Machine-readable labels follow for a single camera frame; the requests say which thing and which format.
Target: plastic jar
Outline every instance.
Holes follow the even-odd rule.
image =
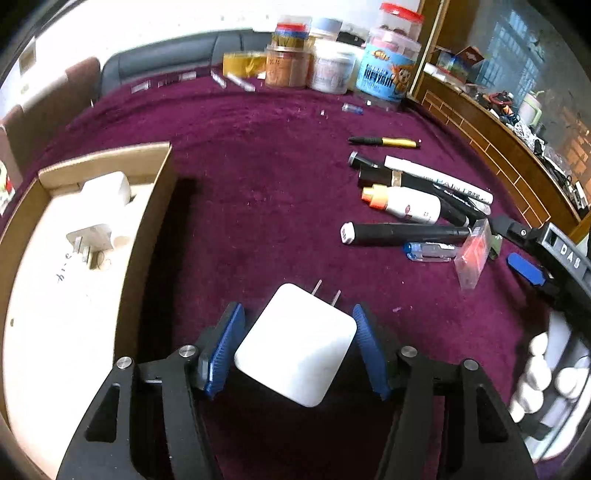
[[[307,50],[268,45],[265,85],[303,88],[309,63],[310,52]]]
[[[373,29],[355,86],[382,100],[399,102],[408,90],[421,44],[397,33]]]
[[[309,35],[309,26],[303,24],[277,24],[271,36],[274,47],[304,48]]]
[[[310,60],[308,87],[325,93],[346,93],[356,57],[341,45],[335,41],[316,40]]]
[[[334,18],[314,18],[310,28],[310,36],[323,38],[325,40],[335,40],[339,36],[340,28],[343,25],[342,20]]]
[[[423,28],[425,17],[395,4],[383,3],[379,7],[376,27],[383,30],[390,30],[399,35],[418,40]]]

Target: white container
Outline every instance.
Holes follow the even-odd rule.
[[[336,41],[342,25],[343,21],[335,18],[313,18],[310,36]]]
[[[330,40],[316,40],[308,87],[324,93],[346,93],[356,56],[341,45]]]
[[[542,104],[531,93],[528,93],[519,107],[519,117],[527,126],[537,126],[542,116]]]
[[[376,210],[384,210],[398,218],[427,225],[437,222],[441,213],[441,201],[438,197],[406,187],[366,187],[361,199]]]

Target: white wall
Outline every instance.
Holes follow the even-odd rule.
[[[397,0],[416,10],[420,0]],[[140,45],[211,30],[271,31],[281,14],[340,18],[374,25],[382,0],[86,0],[37,39],[37,63],[23,78],[18,65],[0,87],[0,118],[66,68],[90,56],[101,65],[115,53]]]

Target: red lid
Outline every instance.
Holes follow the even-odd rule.
[[[309,30],[308,25],[302,23],[278,23],[276,29],[291,30],[293,32],[305,32]]]
[[[425,17],[409,10],[408,8],[401,7],[400,5],[394,4],[382,4],[379,6],[380,10],[384,10],[386,13],[396,15],[397,17],[403,18],[408,20],[409,22],[413,23],[420,23],[422,24],[425,21]]]

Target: blue gripper pad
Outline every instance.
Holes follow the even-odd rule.
[[[203,391],[212,399],[221,392],[234,354],[246,335],[246,319],[242,304],[228,305],[199,355],[199,375],[204,381]]]
[[[360,304],[353,308],[353,318],[357,323],[355,341],[361,351],[372,390],[379,394],[382,400],[387,400],[392,389],[388,385],[386,358]]]
[[[519,275],[529,281],[534,287],[541,287],[546,283],[544,273],[535,265],[528,262],[520,254],[511,253],[507,257],[508,265]]]

